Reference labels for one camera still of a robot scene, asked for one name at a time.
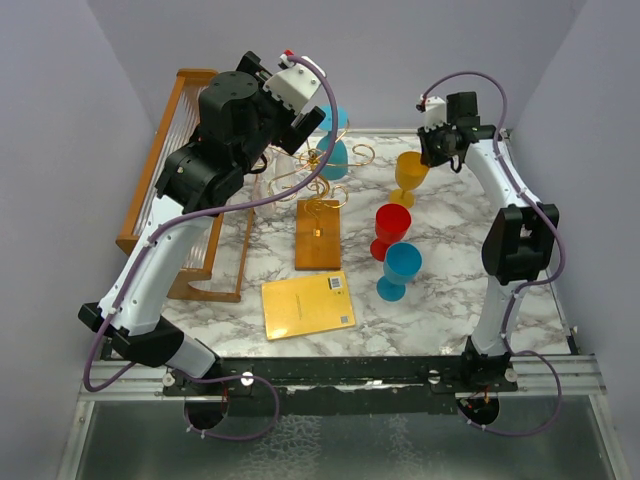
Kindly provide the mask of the red plastic wine glass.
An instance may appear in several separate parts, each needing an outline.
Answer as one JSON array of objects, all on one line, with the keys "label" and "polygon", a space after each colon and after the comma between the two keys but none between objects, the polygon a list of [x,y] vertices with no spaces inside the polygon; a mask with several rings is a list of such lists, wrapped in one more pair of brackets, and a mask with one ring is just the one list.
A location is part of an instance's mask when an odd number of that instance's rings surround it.
[{"label": "red plastic wine glass", "polygon": [[376,238],[370,245],[373,258],[383,261],[388,248],[404,238],[411,221],[411,215],[404,206],[395,203],[381,206],[375,215]]}]

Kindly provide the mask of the blue plastic wine glass front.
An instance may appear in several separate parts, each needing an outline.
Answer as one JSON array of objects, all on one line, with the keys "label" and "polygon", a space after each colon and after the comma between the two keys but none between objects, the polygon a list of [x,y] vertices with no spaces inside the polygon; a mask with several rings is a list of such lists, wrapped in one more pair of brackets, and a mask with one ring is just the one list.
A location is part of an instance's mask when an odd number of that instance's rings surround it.
[{"label": "blue plastic wine glass front", "polygon": [[383,276],[376,284],[378,295],[385,301],[396,302],[406,294],[406,286],[422,267],[420,251],[410,243],[391,245],[383,262]]}]

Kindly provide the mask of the yellow plastic wine glass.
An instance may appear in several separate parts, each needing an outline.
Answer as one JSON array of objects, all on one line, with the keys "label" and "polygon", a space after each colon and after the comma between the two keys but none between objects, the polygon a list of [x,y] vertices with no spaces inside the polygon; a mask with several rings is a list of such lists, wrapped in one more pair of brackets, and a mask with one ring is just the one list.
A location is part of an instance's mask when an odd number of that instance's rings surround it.
[{"label": "yellow plastic wine glass", "polygon": [[395,181],[398,186],[389,195],[389,202],[410,209],[415,204],[413,191],[425,180],[429,167],[421,162],[419,152],[407,151],[397,158]]}]

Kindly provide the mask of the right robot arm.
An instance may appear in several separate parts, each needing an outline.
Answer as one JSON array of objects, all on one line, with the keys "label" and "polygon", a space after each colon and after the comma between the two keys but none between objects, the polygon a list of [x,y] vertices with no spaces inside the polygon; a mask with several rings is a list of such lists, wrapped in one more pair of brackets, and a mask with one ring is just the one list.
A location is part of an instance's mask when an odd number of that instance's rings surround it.
[{"label": "right robot arm", "polygon": [[550,263],[559,211],[528,192],[499,130],[482,124],[475,93],[428,97],[418,108],[424,115],[418,130],[422,164],[468,168],[496,212],[481,249],[486,297],[459,367],[461,383],[481,391],[509,367],[508,342],[524,295]]}]

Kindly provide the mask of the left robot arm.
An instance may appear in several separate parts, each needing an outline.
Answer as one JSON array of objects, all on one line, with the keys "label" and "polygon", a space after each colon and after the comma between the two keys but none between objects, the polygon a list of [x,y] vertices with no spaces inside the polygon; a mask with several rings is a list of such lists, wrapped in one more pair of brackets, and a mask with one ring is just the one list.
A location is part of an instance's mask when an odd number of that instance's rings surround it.
[{"label": "left robot arm", "polygon": [[296,152],[326,116],[318,107],[305,108],[329,86],[322,68],[289,51],[279,66],[271,73],[247,52],[201,91],[199,121],[186,144],[166,158],[147,224],[125,267],[109,292],[78,314],[95,334],[94,347],[108,337],[123,359],[178,370],[202,395],[220,385],[220,358],[161,310],[192,246],[214,218],[233,210],[229,199],[246,175],[257,173],[265,150]]}]

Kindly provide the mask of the clear ribbed wine glass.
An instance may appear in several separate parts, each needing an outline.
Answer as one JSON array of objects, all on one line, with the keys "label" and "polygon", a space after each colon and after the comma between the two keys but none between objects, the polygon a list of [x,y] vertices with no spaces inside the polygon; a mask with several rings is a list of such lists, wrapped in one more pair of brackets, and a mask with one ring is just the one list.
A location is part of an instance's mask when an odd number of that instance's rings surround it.
[{"label": "clear ribbed wine glass", "polygon": [[279,149],[272,148],[273,178],[271,186],[276,192],[287,190],[295,179],[294,159]]}]

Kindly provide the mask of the blue plastic wine glass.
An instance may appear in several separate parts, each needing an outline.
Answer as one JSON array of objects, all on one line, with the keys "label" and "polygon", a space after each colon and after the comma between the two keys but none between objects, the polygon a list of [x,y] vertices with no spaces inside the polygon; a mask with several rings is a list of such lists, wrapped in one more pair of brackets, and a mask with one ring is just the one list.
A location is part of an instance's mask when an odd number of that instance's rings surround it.
[{"label": "blue plastic wine glass", "polygon": [[376,284],[378,295],[385,301],[396,302],[406,294],[406,286],[422,267],[420,251],[410,243],[391,245],[383,262],[383,276]]},{"label": "blue plastic wine glass", "polygon": [[[325,151],[329,144],[330,130],[332,126],[332,112],[329,105],[323,105],[320,109],[324,112],[325,118],[319,124],[318,129],[325,133],[325,135],[317,142],[316,149]],[[329,181],[336,181],[343,178],[348,172],[348,153],[344,142],[339,138],[341,133],[344,133],[349,126],[348,114],[342,107],[338,107],[338,138],[336,139],[335,146],[333,147],[332,155],[330,156],[327,164],[321,171],[321,175]]]}]

